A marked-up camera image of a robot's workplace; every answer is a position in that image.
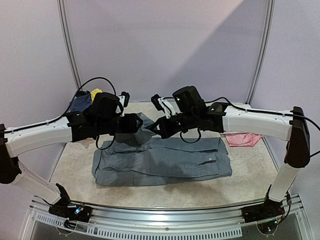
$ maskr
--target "yellow cloth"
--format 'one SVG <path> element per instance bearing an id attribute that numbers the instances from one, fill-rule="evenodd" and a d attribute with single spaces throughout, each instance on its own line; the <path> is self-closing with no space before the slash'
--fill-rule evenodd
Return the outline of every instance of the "yellow cloth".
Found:
<path id="1" fill-rule="evenodd" d="M 95 90 L 91 91 L 91 100 L 94 102 L 95 96 L 97 93 L 102 93 L 102 90 L 99 88 L 96 88 Z"/>

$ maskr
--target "robotic arm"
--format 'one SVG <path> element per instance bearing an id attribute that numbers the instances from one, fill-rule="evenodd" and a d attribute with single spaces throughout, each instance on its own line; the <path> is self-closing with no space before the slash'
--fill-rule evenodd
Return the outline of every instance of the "robotic arm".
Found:
<path id="1" fill-rule="evenodd" d="M 135 114 L 124 114 L 129 94 L 97 93 L 86 113 L 69 112 L 52 122 L 36 126 L 8 127 L 0 124 L 0 183 L 21 187 L 42 198 L 49 205 L 51 214 L 88 222 L 92 209 L 72 204 L 66 190 L 58 183 L 48 182 L 23 165 L 18 156 L 33 149 L 51 144 L 77 142 L 99 135 L 136 133 L 142 120 Z"/>
<path id="2" fill-rule="evenodd" d="M 223 132 L 243 132 L 267 135 L 288 141 L 284 164 L 270 186 L 264 203 L 242 209 L 245 222 L 273 218 L 284 213 L 282 200 L 298 172 L 310 161 L 310 135 L 304 112 L 300 107 L 292 111 L 244 109 L 232 103 L 214 102 L 206 106 L 194 86 L 183 87 L 172 94 L 181 113 L 159 95 L 151 98 L 155 107 L 166 116 L 148 128 L 166 139 L 190 129 Z"/>

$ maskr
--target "folded pink cloth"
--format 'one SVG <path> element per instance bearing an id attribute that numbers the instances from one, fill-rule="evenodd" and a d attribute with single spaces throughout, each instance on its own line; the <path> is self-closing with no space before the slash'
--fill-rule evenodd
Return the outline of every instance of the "folded pink cloth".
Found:
<path id="1" fill-rule="evenodd" d="M 230 147 L 253 147 L 263 135 L 256 135 L 252 133 L 235 133 L 226 134 L 226 140 Z"/>

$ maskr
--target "white wall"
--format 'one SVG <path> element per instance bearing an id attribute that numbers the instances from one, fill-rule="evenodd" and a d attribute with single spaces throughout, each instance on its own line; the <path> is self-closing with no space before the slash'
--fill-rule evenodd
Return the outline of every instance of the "white wall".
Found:
<path id="1" fill-rule="evenodd" d="M 320 2 L 275 1 L 271 32 L 252 106 L 290 110 L 302 107 L 307 117 L 320 124 Z M 311 153 L 320 149 L 320 132 L 308 124 Z M 285 143 L 269 138 L 279 164 Z M 320 239 L 320 155 L 311 159 L 295 180 L 314 239 Z"/>
<path id="2" fill-rule="evenodd" d="M 267 0 L 67 0 L 82 82 L 109 78 L 134 101 L 195 85 L 206 100 L 245 102 Z M 88 85 L 110 89 L 107 83 Z"/>
<path id="3" fill-rule="evenodd" d="M 60 115 L 75 84 L 56 0 L 0 1 L 0 123 L 22 126 Z M 21 155 L 48 179 L 62 145 Z M 32 194 L 0 184 L 0 239 L 17 240 Z"/>

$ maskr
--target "marble-patterned surface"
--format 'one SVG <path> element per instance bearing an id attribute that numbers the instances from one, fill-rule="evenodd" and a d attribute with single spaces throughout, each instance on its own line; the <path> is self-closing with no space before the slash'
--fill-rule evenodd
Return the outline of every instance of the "marble-patterned surface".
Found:
<path id="1" fill-rule="evenodd" d="M 141 111 L 153 120 L 164 115 L 148 102 L 132 102 L 125 108 L 126 113 Z M 197 131 L 192 130 L 186 133 L 185 138 L 197 136 Z M 215 132 L 202 134 L 203 138 L 218 136 Z M 101 136 L 100 144 L 111 139 L 111 136 Z M 227 146 L 233 171 L 232 176 L 228 177 L 164 186 L 97 185 L 91 173 L 96 146 L 93 139 L 87 139 L 66 145 L 51 181 L 64 186 L 73 200 L 120 207 L 193 208 L 263 198 L 277 175 L 264 142 L 260 140 L 254 147 L 229 147 L 226 139 L 222 139 Z"/>

